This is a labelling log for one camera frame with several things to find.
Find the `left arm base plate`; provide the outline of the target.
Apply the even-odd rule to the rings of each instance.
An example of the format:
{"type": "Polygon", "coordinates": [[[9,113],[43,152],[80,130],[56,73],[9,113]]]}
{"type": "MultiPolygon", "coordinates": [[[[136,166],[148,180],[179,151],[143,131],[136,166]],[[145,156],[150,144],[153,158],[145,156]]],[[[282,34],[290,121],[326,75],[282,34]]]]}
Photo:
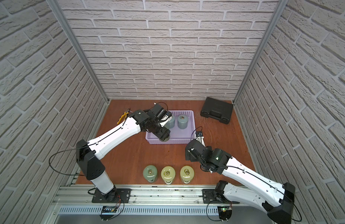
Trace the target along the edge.
{"type": "Polygon", "coordinates": [[[131,189],[118,188],[112,190],[112,192],[103,194],[97,188],[94,188],[95,192],[92,194],[92,203],[128,203],[131,189]]]}

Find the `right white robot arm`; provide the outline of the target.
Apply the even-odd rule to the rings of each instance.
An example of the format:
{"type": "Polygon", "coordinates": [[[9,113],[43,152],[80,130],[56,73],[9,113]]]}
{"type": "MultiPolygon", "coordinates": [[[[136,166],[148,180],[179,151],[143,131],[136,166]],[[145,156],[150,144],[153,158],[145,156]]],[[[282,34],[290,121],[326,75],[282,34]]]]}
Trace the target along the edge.
{"type": "Polygon", "coordinates": [[[221,202],[240,202],[265,212],[277,224],[290,224],[294,210],[296,188],[290,183],[274,182],[240,163],[222,149],[205,146],[203,140],[193,139],[185,148],[187,161],[198,161],[205,172],[218,173],[241,183],[234,186],[219,181],[214,190],[221,202]]]}

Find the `dark green canister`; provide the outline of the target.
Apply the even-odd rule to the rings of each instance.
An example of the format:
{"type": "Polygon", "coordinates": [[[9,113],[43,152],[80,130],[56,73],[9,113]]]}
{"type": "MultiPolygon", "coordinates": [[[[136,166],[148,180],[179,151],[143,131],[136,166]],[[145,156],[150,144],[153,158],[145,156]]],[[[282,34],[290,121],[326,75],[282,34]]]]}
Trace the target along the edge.
{"type": "Polygon", "coordinates": [[[164,140],[161,140],[162,142],[167,142],[170,139],[170,137],[165,138],[164,140]]]}

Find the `blue-grey canister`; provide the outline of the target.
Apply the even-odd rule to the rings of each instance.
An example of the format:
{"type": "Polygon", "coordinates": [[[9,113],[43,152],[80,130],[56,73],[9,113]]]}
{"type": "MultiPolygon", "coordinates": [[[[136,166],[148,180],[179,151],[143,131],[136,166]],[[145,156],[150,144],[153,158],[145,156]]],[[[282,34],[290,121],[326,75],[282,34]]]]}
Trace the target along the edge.
{"type": "Polygon", "coordinates": [[[175,126],[175,116],[172,115],[172,116],[168,119],[167,123],[165,124],[165,127],[166,127],[167,129],[172,129],[172,128],[174,128],[174,126],[175,126]]]}
{"type": "Polygon", "coordinates": [[[188,116],[184,114],[180,114],[177,116],[178,118],[178,127],[179,129],[186,129],[188,126],[188,116]]]}

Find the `lavender plastic basket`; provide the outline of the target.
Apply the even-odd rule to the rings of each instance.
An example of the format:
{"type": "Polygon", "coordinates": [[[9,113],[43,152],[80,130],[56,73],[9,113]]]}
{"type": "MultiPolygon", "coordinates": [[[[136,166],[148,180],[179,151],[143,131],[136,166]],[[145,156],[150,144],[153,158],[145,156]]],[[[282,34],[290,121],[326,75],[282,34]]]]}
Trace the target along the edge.
{"type": "Polygon", "coordinates": [[[168,141],[162,142],[158,137],[152,133],[146,133],[145,139],[149,144],[188,144],[195,138],[195,120],[194,112],[192,110],[171,110],[172,115],[175,117],[175,126],[171,129],[170,138],[168,141]],[[185,115],[188,118],[187,128],[180,129],[178,127],[178,116],[185,115]]]}

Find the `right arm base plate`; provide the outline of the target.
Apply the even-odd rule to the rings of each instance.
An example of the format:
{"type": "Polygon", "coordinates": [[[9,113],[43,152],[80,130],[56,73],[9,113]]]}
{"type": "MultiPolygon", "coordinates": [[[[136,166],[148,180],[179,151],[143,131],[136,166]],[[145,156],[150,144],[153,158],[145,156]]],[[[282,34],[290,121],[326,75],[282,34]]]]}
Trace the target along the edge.
{"type": "Polygon", "coordinates": [[[223,195],[216,193],[214,189],[203,189],[202,197],[203,197],[203,202],[205,204],[208,204],[208,203],[240,204],[240,202],[229,201],[223,195]]]}

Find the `yellow-green canister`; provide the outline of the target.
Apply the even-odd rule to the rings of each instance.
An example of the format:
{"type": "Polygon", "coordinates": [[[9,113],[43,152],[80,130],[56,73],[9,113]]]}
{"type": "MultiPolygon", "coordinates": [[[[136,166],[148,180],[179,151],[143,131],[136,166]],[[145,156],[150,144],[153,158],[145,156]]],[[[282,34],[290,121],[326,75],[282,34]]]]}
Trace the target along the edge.
{"type": "Polygon", "coordinates": [[[184,184],[189,184],[195,176],[194,169],[191,166],[183,166],[180,170],[180,179],[184,184]]]}
{"type": "Polygon", "coordinates": [[[161,171],[161,177],[166,184],[172,184],[176,177],[176,171],[173,167],[166,166],[161,171]]]}

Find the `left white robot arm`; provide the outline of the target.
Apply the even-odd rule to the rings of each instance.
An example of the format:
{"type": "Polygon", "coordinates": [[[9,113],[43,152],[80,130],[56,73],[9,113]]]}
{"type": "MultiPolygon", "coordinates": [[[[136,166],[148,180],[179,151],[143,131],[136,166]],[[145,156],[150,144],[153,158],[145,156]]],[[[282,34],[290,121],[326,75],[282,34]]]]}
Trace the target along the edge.
{"type": "Polygon", "coordinates": [[[172,113],[160,105],[148,110],[137,110],[127,115],[115,128],[92,140],[80,140],[76,144],[76,162],[87,180],[91,181],[102,195],[116,192],[105,171],[101,159],[113,148],[140,132],[154,134],[165,141],[170,137],[170,130],[165,127],[171,120],[172,113]]]}

